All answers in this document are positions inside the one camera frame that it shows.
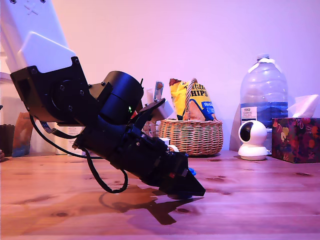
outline white mug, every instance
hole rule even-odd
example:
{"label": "white mug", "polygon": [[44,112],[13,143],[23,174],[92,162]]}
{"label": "white mug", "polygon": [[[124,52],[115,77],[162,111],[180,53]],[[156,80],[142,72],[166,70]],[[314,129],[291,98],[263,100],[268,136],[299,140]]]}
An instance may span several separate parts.
{"label": "white mug", "polygon": [[170,145],[170,138],[159,137],[159,139],[161,139],[162,141],[164,141],[164,143],[168,146],[168,148],[172,148],[173,151],[179,152],[179,149],[178,149],[175,145]]}

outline robotic arm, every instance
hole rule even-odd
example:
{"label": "robotic arm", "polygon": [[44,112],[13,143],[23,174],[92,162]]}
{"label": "robotic arm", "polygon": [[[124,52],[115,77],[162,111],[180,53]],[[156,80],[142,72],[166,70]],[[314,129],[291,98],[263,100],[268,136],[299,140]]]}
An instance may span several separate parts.
{"label": "robotic arm", "polygon": [[84,126],[73,147],[86,152],[93,175],[108,192],[112,191],[97,177],[88,150],[168,195],[204,195],[205,189],[189,171],[188,155],[169,151],[161,139],[142,132],[147,121],[168,117],[164,98],[131,119],[144,94],[142,82],[112,71],[103,82],[88,84],[78,57],[67,45],[51,0],[0,3],[1,44],[31,121],[38,119],[47,132],[63,138],[68,136],[48,129],[47,122]]}

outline mug handle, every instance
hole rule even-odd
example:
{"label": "mug handle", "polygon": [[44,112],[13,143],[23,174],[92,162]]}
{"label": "mug handle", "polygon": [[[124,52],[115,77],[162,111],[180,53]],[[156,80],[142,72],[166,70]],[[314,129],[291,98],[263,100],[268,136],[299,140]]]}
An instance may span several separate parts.
{"label": "mug handle", "polygon": [[173,151],[179,152],[179,149],[175,145],[168,145],[168,148],[172,148]]}

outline wicker basket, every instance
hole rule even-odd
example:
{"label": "wicker basket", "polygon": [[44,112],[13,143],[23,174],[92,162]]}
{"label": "wicker basket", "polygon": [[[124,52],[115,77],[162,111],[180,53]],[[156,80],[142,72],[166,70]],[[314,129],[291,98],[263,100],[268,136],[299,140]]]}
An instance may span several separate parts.
{"label": "wicker basket", "polygon": [[[189,102],[192,86],[197,82],[194,78],[187,89],[185,100],[186,119],[190,119]],[[224,135],[222,121],[174,120],[165,119],[159,126],[159,138],[169,138],[180,152],[190,156],[209,156],[221,151]]]}

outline white security camera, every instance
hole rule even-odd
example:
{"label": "white security camera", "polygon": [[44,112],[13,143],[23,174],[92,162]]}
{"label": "white security camera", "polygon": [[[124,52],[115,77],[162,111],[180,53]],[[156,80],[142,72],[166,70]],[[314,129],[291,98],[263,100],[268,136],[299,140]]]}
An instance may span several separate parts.
{"label": "white security camera", "polygon": [[245,160],[264,160],[268,155],[266,147],[263,146],[267,138],[267,129],[263,123],[250,120],[244,122],[238,131],[238,136],[243,142],[238,154]]}

